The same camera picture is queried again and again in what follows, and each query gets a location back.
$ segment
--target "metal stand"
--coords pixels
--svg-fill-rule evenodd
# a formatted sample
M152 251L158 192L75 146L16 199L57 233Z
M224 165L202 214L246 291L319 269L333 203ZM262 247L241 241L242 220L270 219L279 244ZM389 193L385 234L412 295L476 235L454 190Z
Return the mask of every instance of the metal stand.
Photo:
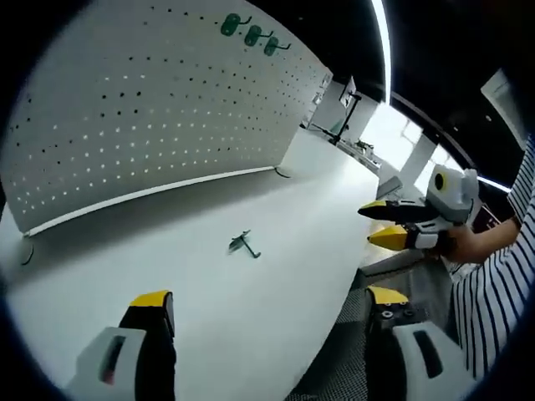
M329 143L333 144L334 146L336 146L336 144L338 142L340 142L340 139L342 138L342 133L344 132L345 127L347 126L347 124L349 122L349 119L351 119L351 116L353 115L353 112L354 112L355 108L357 107L357 103L362 99L362 97L357 95L357 94L351 94L351 96L353 97L354 102L353 102L353 105L351 106L351 110L349 111L348 116L345 118L345 121L342 124L342 128L340 128L340 132L338 132L337 135L328 134L328 135L330 135L332 137L329 140Z

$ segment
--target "white table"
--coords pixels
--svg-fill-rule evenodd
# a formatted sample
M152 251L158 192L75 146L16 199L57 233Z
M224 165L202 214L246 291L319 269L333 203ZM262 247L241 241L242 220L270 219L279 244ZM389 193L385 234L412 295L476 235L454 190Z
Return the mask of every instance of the white table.
M30 264L4 271L16 323L45 373L64 386L82 349L132 299L170 289L178 399L284 399L347 295L370 227L357 210L378 179L305 131L283 170L294 178L266 171L192 185L35 236ZM4 217L0 235L13 237ZM227 253L247 229L259 259Z

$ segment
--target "white pegboard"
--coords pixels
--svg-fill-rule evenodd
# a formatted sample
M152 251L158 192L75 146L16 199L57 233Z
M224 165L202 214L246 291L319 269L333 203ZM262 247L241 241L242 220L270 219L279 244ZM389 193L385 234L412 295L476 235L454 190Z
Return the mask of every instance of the white pegboard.
M252 17L231 36L229 13ZM289 50L248 47L252 24ZM96 1L52 42L7 127L1 174L21 231L197 177L278 165L330 72L237 0Z

